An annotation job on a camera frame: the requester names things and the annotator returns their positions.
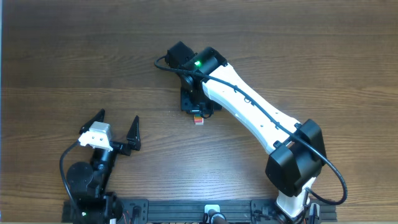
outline wood grain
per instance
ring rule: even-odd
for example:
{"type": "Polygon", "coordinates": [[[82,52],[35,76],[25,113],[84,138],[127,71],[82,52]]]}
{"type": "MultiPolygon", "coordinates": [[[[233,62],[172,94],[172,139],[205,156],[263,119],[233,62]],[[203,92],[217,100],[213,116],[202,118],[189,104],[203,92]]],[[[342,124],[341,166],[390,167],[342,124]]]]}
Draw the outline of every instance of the wood grain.
{"type": "MultiPolygon", "coordinates": [[[[398,220],[397,1],[13,0],[3,7],[0,211],[59,222],[58,161],[99,109],[116,139],[141,118],[142,149],[109,189],[150,200],[274,198],[267,155],[228,112],[180,111],[176,75],[153,61],[182,40],[212,46],[274,106],[323,130],[348,183],[340,221],[398,220]]],[[[88,160],[79,148],[65,167],[88,160]]],[[[325,168],[314,189],[337,199],[325,168]]]]}

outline small black robotic arm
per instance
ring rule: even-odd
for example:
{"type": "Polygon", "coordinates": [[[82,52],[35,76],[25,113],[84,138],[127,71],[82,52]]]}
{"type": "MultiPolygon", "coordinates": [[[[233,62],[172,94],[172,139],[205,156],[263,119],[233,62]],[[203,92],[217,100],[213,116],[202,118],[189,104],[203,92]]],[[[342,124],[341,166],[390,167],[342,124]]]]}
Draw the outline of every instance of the small black robotic arm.
{"type": "Polygon", "coordinates": [[[74,163],[65,180],[62,168],[65,153],[60,161],[64,185],[74,207],[71,215],[77,217],[78,223],[113,223],[122,218],[123,203],[114,192],[107,192],[106,187],[118,154],[130,156],[132,150],[141,148],[138,116],[127,134],[127,143],[111,141],[110,125],[103,123],[104,116],[105,110],[102,109],[79,131],[81,137],[78,142],[94,148],[90,163],[74,163]]]}

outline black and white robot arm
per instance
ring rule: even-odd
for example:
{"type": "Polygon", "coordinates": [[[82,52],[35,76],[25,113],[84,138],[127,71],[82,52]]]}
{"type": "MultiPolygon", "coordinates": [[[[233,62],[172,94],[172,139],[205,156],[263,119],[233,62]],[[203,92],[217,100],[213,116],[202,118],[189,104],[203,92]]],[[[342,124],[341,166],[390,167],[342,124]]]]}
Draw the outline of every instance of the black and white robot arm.
{"type": "Polygon", "coordinates": [[[320,127],[311,119],[300,124],[273,107],[215,49],[208,47],[196,54],[179,42],[156,60],[155,66],[180,77],[183,111],[206,118],[204,114],[211,116],[224,107],[255,135],[269,154],[266,175],[279,189],[276,204],[288,220],[295,222],[305,212],[308,193],[334,205],[346,200],[346,184],[326,158],[320,127]],[[163,58],[170,68],[159,65],[163,58]],[[343,197],[338,202],[325,200],[310,190],[325,164],[343,186],[343,197]]]}

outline wooden table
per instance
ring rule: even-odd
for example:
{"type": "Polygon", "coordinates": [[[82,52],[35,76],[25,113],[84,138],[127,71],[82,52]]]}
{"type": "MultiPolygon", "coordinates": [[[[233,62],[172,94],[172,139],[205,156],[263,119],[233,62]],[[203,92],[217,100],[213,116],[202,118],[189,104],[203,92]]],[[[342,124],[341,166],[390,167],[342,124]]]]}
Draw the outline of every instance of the wooden table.
{"type": "MultiPolygon", "coordinates": [[[[195,126],[180,81],[153,66],[182,40],[212,46],[286,114],[314,119],[348,184],[340,221],[398,220],[397,1],[8,0],[2,42],[1,217],[59,222],[58,163],[101,108],[125,141],[109,190],[150,200],[275,198],[267,154],[226,110],[195,126]]],[[[74,149],[65,168],[87,161],[74,149]]],[[[325,167],[316,192],[339,199],[325,167]]]]}

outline black cable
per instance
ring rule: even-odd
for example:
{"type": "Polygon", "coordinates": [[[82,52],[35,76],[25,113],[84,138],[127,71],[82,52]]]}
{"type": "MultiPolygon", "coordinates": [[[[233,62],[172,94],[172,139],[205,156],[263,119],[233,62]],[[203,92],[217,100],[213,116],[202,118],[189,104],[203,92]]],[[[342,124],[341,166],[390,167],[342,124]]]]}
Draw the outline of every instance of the black cable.
{"type": "Polygon", "coordinates": [[[65,173],[63,171],[63,158],[65,158],[65,156],[68,154],[68,152],[71,151],[75,146],[77,146],[78,143],[79,143],[79,140],[77,140],[75,143],[73,143],[71,146],[69,146],[69,148],[67,148],[67,150],[65,150],[65,152],[62,153],[61,158],[60,158],[60,172],[61,172],[61,178],[62,178],[63,185],[65,186],[65,189],[67,190],[67,193],[68,193],[68,196],[70,199],[70,203],[76,211],[76,216],[80,219],[80,221],[82,223],[85,224],[84,219],[81,217],[80,210],[77,207],[77,204],[76,204],[75,200],[73,199],[72,194],[70,193],[68,182],[67,182],[67,179],[65,178],[65,173]]]}
{"type": "Polygon", "coordinates": [[[261,112],[263,112],[267,118],[270,119],[270,121],[272,123],[275,124],[275,128],[279,128],[281,130],[283,130],[283,132],[287,133],[294,141],[299,142],[300,144],[303,144],[305,147],[307,147],[309,150],[311,150],[313,153],[315,153],[324,163],[328,164],[328,166],[332,169],[332,171],[336,174],[337,178],[340,180],[341,186],[343,188],[343,196],[339,201],[332,201],[332,200],[327,200],[322,198],[321,196],[317,195],[314,191],[312,191],[311,189],[306,189],[309,193],[311,193],[315,198],[317,198],[319,201],[323,202],[323,203],[327,203],[329,205],[340,205],[342,204],[346,199],[347,199],[347,194],[348,194],[348,190],[347,190],[347,185],[346,182],[344,181],[343,176],[340,174],[340,172],[338,171],[338,169],[325,157],[323,156],[321,153],[319,153],[314,147],[312,147],[310,144],[308,144],[306,141],[304,141],[303,139],[301,139],[300,137],[295,136],[293,133],[291,133],[288,129],[284,128],[282,125],[280,125],[279,122],[277,122],[266,110],[264,110],[253,98],[251,98],[247,93],[245,93],[243,90],[241,90],[240,88],[238,88],[236,85],[232,85],[229,82],[226,82],[224,80],[221,80],[219,78],[216,77],[211,77],[209,75],[204,75],[202,73],[197,73],[197,72],[193,72],[193,71],[188,71],[188,70],[182,70],[182,69],[175,69],[175,68],[166,68],[163,67],[161,65],[159,65],[159,61],[162,60],[163,58],[165,58],[166,56],[162,56],[160,58],[158,58],[155,61],[155,66],[161,70],[165,70],[168,72],[175,72],[175,73],[186,73],[189,75],[194,75],[197,77],[202,77],[202,78],[208,78],[214,81],[217,81],[219,83],[222,83],[226,86],[231,87],[235,92],[238,91],[240,92],[240,94],[242,94],[247,100],[249,100],[251,102],[252,105],[257,106],[257,108],[259,108],[259,110],[261,112]]]}

